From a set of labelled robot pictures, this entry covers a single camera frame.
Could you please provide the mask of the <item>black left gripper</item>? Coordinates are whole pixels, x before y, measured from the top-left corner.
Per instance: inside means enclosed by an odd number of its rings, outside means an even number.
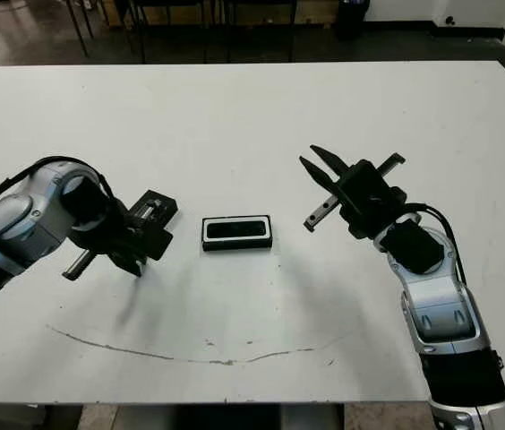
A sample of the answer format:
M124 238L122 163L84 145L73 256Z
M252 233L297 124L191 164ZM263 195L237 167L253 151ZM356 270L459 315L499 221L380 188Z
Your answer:
M63 276L77 280L98 255L107 255L119 269L140 277L145 268L145 251L141 233L130 223L131 217L122 203L111 204L95 225L74 226L69 240L83 250Z

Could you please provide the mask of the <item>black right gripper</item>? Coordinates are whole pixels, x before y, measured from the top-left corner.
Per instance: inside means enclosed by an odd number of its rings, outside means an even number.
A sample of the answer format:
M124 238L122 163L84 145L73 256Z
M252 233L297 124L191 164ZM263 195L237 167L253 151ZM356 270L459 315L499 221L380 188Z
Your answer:
M406 160L398 153L391 154L378 167L361 159L348 166L339 156L312 144L310 146L321 160L338 176L333 180L322 169L303 156L299 157L311 178L330 197L304 221L311 232L335 208L348 224L348 230L356 238L375 238L383 229L404 213L407 195L397 186L390 186L384 177L398 164Z

